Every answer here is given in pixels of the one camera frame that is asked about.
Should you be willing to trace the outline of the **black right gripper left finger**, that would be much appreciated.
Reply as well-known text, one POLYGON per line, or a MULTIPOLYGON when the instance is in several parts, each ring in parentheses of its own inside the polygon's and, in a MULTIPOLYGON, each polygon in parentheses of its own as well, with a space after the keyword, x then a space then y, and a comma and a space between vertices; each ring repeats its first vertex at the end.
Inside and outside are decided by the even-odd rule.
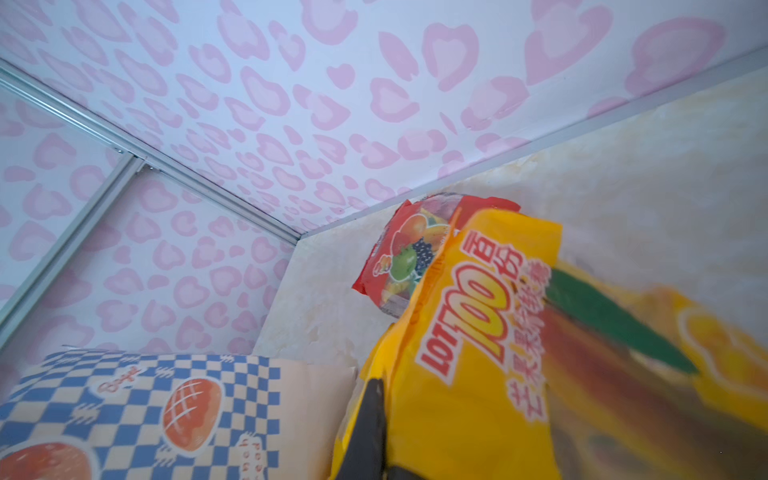
POLYGON ((367 382, 347 450, 335 479, 379 480, 386 462, 386 416, 381 379, 367 382))

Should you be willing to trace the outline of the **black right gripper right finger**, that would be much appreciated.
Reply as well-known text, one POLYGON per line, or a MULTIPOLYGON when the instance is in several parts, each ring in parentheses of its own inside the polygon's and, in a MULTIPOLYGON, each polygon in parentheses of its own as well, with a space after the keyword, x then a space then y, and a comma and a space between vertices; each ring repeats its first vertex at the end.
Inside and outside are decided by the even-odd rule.
POLYGON ((423 477, 400 466, 392 466, 387 469, 387 480, 424 480, 423 477))

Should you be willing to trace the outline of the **yellow candy snack bag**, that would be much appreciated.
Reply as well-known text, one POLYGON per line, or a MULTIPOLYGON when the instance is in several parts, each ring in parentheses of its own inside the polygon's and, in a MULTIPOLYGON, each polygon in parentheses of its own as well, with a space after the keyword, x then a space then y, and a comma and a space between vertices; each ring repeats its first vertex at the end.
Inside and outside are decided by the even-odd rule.
POLYGON ((424 479, 763 479, 767 353, 670 288, 561 262, 559 224, 477 211, 381 337, 386 462, 424 479))

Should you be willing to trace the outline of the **red gummy snack bag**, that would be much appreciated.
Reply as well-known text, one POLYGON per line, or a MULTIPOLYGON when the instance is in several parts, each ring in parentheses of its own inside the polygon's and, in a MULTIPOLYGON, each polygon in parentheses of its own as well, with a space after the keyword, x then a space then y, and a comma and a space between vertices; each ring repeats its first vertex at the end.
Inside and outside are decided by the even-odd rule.
POLYGON ((457 193, 405 201, 385 225, 352 288, 382 312, 400 317, 447 238, 488 208, 521 210, 507 199, 457 193))

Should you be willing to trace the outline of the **blue checkered paper bag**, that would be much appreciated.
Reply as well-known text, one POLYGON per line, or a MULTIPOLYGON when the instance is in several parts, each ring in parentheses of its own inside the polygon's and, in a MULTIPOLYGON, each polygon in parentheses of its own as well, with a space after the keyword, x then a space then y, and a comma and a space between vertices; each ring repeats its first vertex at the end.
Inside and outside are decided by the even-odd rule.
POLYGON ((351 367, 68 350, 1 407, 5 479, 325 479, 351 367))

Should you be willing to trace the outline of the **diagonal aluminium frame bar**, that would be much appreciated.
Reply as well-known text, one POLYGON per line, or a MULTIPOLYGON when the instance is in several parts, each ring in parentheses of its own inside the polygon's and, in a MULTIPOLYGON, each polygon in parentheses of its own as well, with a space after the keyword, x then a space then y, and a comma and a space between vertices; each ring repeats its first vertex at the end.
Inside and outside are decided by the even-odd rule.
POLYGON ((132 153, 122 155, 112 173, 1 309, 1 351, 7 349, 23 321, 144 168, 144 159, 132 153))

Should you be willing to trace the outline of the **left aluminium frame post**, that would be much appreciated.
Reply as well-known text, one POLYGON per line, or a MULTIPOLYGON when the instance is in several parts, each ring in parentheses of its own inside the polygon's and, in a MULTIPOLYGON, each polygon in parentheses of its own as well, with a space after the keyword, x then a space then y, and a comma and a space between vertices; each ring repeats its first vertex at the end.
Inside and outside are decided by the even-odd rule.
POLYGON ((113 149, 140 158, 147 166, 196 195, 218 204, 288 244, 295 245, 300 240, 301 234, 293 228, 60 94, 6 60, 1 62, 1 86, 113 149))

